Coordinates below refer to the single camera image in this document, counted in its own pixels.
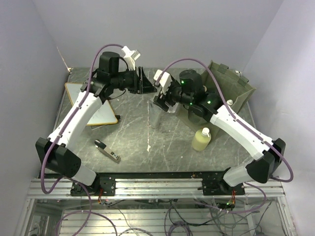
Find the green canvas bag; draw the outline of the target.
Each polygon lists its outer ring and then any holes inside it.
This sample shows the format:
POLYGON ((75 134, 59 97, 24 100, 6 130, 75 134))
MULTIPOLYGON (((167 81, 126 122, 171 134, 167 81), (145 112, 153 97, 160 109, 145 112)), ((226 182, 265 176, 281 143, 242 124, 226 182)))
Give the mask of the green canvas bag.
MULTIPOLYGON (((208 68, 217 80, 225 100, 233 101, 231 109, 234 112, 239 113, 247 104, 256 88, 249 84, 249 80, 246 77, 237 74, 232 69, 229 69, 227 65, 211 61, 208 68)), ((212 141, 225 134, 223 130, 209 122, 206 122, 194 113, 187 111, 183 106, 179 109, 178 118, 193 132, 196 132, 204 127, 209 128, 212 141)))

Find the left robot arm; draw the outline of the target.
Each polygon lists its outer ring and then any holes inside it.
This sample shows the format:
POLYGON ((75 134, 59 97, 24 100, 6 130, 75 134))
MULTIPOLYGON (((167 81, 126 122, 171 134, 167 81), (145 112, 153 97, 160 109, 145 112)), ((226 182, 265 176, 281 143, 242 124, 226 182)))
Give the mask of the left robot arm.
POLYGON ((64 120, 48 138, 39 138, 35 143, 42 168, 82 183, 84 191, 89 195, 100 191, 100 182, 96 180, 96 173, 85 167, 72 152, 88 121, 115 89, 126 89, 134 94, 156 92, 143 68, 135 65, 140 53, 126 46, 122 52, 123 57, 115 52, 102 53, 98 68, 82 84, 77 100, 64 120))

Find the tall clear square bottle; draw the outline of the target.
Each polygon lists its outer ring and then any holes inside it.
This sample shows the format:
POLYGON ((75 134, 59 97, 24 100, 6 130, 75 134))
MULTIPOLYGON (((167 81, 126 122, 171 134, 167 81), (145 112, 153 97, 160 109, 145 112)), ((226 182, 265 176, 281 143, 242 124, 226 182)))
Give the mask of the tall clear square bottle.
POLYGON ((176 114, 178 112, 178 109, 179 109, 178 103, 171 105, 168 101, 165 101, 164 104, 167 106, 165 112, 170 113, 170 114, 176 114))

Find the amber bottle white cap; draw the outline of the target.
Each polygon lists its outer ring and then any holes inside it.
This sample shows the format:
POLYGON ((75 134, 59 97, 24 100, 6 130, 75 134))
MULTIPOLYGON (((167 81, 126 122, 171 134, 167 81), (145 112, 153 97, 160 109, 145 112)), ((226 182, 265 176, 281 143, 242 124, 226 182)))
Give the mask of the amber bottle white cap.
POLYGON ((227 100, 226 102, 227 102, 227 104, 228 104, 229 106, 232 106, 232 105, 233 105, 233 100, 231 100, 231 99, 227 100))

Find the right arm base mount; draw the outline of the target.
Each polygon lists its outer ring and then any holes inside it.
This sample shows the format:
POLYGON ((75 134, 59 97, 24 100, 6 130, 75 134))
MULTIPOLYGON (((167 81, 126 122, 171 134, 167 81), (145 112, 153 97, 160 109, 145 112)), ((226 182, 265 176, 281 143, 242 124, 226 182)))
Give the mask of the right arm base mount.
POLYGON ((234 187, 229 186, 224 180, 225 171, 215 172, 199 172, 195 174, 196 178, 201 178, 202 186, 198 190, 203 191, 204 196, 232 195, 235 191, 236 195, 245 195, 245 190, 240 183, 234 187))

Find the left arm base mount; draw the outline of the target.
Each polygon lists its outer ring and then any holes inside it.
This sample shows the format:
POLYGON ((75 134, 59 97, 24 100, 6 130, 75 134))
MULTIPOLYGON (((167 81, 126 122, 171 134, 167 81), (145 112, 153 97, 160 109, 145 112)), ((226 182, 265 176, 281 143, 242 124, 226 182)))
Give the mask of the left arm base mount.
MULTIPOLYGON (((91 196, 114 196, 116 191, 116 181, 111 176, 106 176, 103 174, 96 175, 96 178, 91 186, 84 185, 87 192, 91 196)), ((79 184, 72 184, 70 195, 71 196, 87 196, 87 192, 79 184)))

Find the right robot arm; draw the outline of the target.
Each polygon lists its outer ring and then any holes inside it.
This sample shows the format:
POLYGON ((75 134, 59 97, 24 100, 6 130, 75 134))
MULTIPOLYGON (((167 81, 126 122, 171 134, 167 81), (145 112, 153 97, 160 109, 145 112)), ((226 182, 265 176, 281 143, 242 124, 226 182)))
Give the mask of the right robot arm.
POLYGON ((166 112, 174 105, 186 105, 190 112, 222 129, 250 154, 249 162, 225 171, 223 179, 217 182, 220 193, 229 194, 236 185, 250 180, 266 183, 272 177, 282 162, 284 140, 273 140, 245 122, 225 105, 217 92, 203 85, 201 75, 195 70, 182 71, 178 81, 158 70, 154 80, 161 85, 154 97, 156 105, 166 112))

